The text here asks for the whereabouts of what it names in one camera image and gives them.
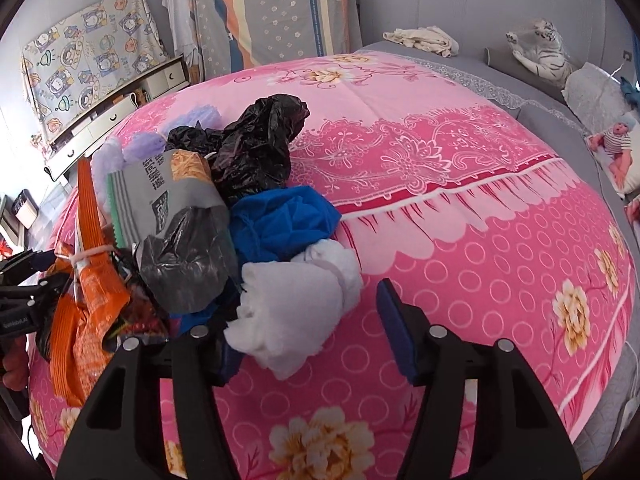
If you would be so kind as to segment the left hand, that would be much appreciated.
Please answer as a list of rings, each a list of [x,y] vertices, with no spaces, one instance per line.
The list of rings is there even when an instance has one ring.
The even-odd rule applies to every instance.
[[[2,344],[4,357],[2,358],[3,385],[13,391],[23,390],[28,383],[29,357],[26,351],[26,337],[19,336]]]

